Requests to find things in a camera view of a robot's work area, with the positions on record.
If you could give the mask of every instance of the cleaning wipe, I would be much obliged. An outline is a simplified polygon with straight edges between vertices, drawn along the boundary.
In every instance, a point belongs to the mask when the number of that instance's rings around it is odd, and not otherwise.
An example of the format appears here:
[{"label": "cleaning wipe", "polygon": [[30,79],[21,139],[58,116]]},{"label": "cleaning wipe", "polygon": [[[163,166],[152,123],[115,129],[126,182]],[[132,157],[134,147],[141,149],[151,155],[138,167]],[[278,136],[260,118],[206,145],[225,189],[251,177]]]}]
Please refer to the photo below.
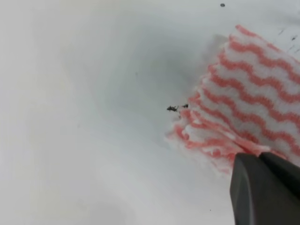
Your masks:
[{"label": "cleaning wipe", "polygon": [[220,172],[239,152],[300,165],[300,62],[240,25],[179,112],[168,137]]}]

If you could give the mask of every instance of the white surface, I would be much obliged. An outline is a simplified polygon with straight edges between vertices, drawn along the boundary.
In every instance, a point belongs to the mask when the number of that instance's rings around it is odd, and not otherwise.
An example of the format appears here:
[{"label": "white surface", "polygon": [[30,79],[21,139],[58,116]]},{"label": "white surface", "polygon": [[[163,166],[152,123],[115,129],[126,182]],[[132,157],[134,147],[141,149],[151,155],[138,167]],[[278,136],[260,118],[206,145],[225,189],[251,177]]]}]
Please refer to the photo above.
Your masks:
[{"label": "white surface", "polygon": [[233,224],[229,181],[170,149],[165,109],[238,23],[297,56],[300,8],[220,3],[0,2],[0,224]]}]

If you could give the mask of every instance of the folded cloth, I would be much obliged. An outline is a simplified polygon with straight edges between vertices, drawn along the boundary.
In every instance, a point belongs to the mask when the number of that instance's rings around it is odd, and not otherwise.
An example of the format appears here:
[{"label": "folded cloth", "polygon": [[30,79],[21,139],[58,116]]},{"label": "folded cloth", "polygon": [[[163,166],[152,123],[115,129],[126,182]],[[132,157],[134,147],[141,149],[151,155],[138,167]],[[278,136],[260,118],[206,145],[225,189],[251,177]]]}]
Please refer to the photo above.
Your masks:
[{"label": "folded cloth", "polygon": [[300,165],[300,62],[236,26],[169,137],[224,173],[239,152]]}]

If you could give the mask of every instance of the black speck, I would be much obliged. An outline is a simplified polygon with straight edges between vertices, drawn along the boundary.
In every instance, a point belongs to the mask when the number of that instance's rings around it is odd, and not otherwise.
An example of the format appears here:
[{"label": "black speck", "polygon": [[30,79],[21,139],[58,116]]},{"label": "black speck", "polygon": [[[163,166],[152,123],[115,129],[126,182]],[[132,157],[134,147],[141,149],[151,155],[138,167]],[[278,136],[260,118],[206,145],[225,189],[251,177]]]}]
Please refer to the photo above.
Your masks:
[{"label": "black speck", "polygon": [[178,106],[169,106],[167,108],[168,111],[173,111],[173,112],[177,112]]}]

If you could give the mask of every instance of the red and white cloth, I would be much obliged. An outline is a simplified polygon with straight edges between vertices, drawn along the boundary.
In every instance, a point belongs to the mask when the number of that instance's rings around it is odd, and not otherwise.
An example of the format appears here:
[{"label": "red and white cloth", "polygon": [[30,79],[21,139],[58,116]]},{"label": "red and white cloth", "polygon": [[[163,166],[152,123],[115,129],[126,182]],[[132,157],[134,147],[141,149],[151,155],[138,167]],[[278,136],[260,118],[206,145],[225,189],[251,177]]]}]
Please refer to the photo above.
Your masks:
[{"label": "red and white cloth", "polygon": [[238,152],[300,165],[300,62],[236,26],[181,109],[170,138],[230,173]]}]

